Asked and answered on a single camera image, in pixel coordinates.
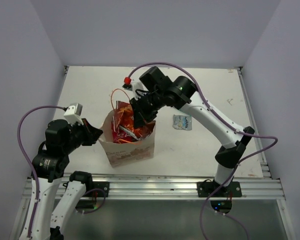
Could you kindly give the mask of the orange Doritos chip bag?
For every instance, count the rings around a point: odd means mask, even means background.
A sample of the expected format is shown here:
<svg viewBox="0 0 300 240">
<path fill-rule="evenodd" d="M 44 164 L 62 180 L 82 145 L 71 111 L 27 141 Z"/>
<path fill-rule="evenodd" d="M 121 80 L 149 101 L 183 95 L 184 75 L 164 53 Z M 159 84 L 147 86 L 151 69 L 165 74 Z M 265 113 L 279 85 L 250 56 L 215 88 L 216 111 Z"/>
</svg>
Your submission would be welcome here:
<svg viewBox="0 0 300 240">
<path fill-rule="evenodd" d="M 154 131 L 156 122 L 134 127 L 134 114 L 129 103 L 117 101 L 111 121 L 113 142 L 116 144 L 134 144 L 147 138 Z"/>
</svg>

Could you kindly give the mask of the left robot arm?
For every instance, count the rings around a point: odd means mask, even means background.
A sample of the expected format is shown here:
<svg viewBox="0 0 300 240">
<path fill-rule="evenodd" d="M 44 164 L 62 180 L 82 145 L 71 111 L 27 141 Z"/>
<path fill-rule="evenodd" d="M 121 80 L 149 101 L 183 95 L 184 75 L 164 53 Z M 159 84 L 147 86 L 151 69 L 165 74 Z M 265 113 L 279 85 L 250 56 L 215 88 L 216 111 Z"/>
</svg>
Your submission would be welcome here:
<svg viewBox="0 0 300 240">
<path fill-rule="evenodd" d="M 62 240 L 64 231 L 77 203 L 93 193 L 92 175 L 75 171 L 70 177 L 61 200 L 55 204 L 69 155 L 80 146 L 92 146 L 103 134 L 83 118 L 74 124 L 64 119 L 51 121 L 45 141 L 32 160 L 32 193 L 21 240 Z"/>
</svg>

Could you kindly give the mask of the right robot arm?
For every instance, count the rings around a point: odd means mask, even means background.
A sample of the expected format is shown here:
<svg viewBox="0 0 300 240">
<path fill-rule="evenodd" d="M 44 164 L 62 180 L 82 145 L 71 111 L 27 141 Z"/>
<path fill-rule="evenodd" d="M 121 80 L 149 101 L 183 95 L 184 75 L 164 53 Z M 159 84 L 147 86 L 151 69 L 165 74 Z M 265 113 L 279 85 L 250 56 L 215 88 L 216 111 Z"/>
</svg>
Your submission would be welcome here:
<svg viewBox="0 0 300 240">
<path fill-rule="evenodd" d="M 242 127 L 234 123 L 208 101 L 202 100 L 198 86 L 186 76 L 171 80 L 158 67 L 153 66 L 139 80 L 145 86 L 146 93 L 129 101 L 134 128 L 152 122 L 163 107 L 175 108 L 197 120 L 221 144 L 215 155 L 218 166 L 211 189 L 217 196 L 225 196 L 231 190 L 233 171 L 255 130 L 251 126 Z"/>
</svg>

